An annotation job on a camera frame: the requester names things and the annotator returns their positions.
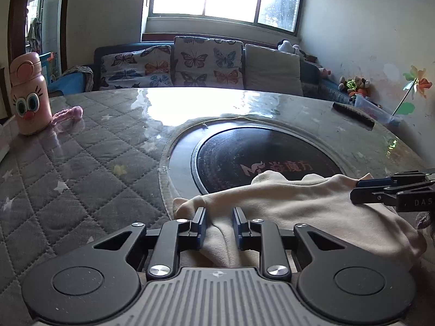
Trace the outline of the cream sweatshirt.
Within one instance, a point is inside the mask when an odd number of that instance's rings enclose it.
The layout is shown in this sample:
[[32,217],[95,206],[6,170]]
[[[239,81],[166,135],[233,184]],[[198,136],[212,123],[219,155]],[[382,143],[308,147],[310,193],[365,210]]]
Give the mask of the cream sweatshirt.
[[272,221],[290,230],[306,223],[380,257],[411,269],[427,249],[424,235],[393,209],[382,204],[354,205],[349,194],[356,179],[336,174],[307,174],[289,181],[275,171],[265,171],[251,184],[225,191],[173,201],[174,219],[191,219],[206,208],[209,227],[199,252],[185,252],[185,266],[256,267],[258,254],[239,251],[232,226],[232,210],[239,207],[247,219]]

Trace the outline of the clear plastic storage box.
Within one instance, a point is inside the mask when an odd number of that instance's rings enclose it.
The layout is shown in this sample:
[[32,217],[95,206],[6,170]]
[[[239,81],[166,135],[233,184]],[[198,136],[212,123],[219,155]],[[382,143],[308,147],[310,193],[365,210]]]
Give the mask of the clear plastic storage box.
[[403,120],[402,115],[391,115],[385,110],[379,108],[377,105],[371,103],[360,94],[355,96],[354,105],[384,127],[398,127]]

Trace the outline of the black remote control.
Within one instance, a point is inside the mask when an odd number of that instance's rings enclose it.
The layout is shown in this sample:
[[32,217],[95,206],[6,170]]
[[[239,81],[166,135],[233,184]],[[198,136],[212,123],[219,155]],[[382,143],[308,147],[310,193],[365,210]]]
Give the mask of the black remote control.
[[367,115],[363,115],[363,113],[359,112],[358,110],[354,109],[354,107],[350,107],[348,105],[344,105],[342,103],[333,103],[333,109],[348,118],[351,118],[358,123],[362,124],[363,126],[372,129],[375,126],[375,122],[372,118],[370,118]]

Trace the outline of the plush toys pile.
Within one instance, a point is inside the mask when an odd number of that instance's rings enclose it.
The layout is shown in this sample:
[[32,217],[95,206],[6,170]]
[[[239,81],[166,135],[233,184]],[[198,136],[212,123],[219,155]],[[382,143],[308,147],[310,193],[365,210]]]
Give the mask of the plush toys pile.
[[354,78],[346,79],[341,77],[338,84],[338,89],[347,93],[349,97],[356,96],[357,94],[363,97],[369,96],[370,81],[363,77],[355,76]]

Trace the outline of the colourful paper pinwheel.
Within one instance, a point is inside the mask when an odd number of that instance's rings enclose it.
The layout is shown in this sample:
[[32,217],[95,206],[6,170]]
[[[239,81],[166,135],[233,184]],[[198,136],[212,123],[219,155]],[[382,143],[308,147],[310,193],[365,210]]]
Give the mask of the colourful paper pinwheel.
[[403,77],[407,83],[403,88],[404,95],[392,113],[393,116],[412,114],[416,109],[414,104],[416,95],[424,99],[427,98],[426,91],[430,90],[434,83],[428,80],[425,75],[425,68],[419,69],[414,65],[411,65],[408,72],[403,73]]

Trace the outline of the black round induction plate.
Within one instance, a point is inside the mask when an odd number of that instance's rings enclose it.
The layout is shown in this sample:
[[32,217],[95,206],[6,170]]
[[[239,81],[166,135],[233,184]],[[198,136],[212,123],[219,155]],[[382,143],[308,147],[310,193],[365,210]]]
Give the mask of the black round induction plate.
[[213,133],[198,143],[191,157],[192,176],[201,193],[248,185],[265,171],[275,171],[290,181],[307,174],[331,177],[342,173],[318,146],[267,127],[242,126]]

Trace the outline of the plain beige cushion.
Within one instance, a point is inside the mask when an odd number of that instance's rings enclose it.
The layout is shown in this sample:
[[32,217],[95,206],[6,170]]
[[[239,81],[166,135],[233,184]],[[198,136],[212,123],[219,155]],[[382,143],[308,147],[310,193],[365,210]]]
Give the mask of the plain beige cushion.
[[245,84],[247,90],[303,96],[300,58],[277,49],[246,44]]

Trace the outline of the white plush toy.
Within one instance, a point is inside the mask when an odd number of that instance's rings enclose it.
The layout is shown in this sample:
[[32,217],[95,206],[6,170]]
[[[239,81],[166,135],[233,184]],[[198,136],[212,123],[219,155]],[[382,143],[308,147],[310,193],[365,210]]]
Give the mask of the white plush toy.
[[287,52],[290,54],[295,54],[295,55],[299,55],[299,45],[297,44],[292,44],[289,40],[281,40],[278,44],[277,44],[277,49],[280,52]]

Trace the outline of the tissue pack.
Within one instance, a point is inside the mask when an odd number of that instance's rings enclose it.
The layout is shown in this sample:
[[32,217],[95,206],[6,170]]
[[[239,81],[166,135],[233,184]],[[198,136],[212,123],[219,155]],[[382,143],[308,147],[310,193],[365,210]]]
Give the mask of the tissue pack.
[[10,142],[12,140],[10,122],[14,118],[9,118],[1,124],[1,138],[0,138],[0,161],[3,161],[5,156],[10,150]]

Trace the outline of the pink cartoon water bottle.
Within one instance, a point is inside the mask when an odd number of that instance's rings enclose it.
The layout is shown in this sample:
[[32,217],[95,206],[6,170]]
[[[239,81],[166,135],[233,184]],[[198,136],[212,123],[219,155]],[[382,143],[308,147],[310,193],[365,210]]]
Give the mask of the pink cartoon water bottle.
[[46,80],[39,55],[29,52],[10,64],[10,98],[19,133],[29,136],[45,129],[52,121]]

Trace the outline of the blue chair with cloth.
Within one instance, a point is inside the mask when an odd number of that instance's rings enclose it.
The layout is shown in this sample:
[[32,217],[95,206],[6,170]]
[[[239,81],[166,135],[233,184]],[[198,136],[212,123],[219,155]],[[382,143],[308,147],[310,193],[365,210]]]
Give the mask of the blue chair with cloth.
[[92,91],[94,73],[87,65],[67,69],[59,79],[48,86],[49,97],[67,96]]

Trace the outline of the left butterfly cushion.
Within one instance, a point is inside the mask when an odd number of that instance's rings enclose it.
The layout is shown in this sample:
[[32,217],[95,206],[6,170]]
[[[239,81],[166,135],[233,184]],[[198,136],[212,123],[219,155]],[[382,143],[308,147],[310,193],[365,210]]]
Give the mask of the left butterfly cushion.
[[101,58],[99,90],[170,87],[171,46],[117,52]]

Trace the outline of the butterfly cushion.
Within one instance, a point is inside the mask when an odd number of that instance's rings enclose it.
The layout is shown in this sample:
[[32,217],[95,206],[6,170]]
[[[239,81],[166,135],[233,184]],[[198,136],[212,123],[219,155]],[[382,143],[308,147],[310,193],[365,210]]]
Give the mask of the butterfly cushion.
[[243,89],[243,49],[239,40],[174,38],[174,85]]
[[117,52],[101,58],[99,90],[170,87],[171,46]]

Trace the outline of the middle butterfly cushion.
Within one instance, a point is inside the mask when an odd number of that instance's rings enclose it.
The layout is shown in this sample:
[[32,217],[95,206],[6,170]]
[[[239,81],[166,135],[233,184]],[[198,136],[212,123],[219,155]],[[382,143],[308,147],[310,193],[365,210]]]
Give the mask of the middle butterfly cushion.
[[174,85],[243,89],[243,49],[239,40],[174,38]]

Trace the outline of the dark wooden door frame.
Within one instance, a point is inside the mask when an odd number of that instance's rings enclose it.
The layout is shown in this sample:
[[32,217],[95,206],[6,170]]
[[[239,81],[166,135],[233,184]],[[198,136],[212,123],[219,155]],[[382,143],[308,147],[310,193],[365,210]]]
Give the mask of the dark wooden door frame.
[[[27,0],[10,0],[8,22],[7,22],[7,56],[8,63],[18,56],[23,55],[25,52],[25,37],[24,37],[24,25],[27,7]],[[65,71],[67,66],[67,9],[68,0],[61,0],[60,5],[60,66],[61,70]]]

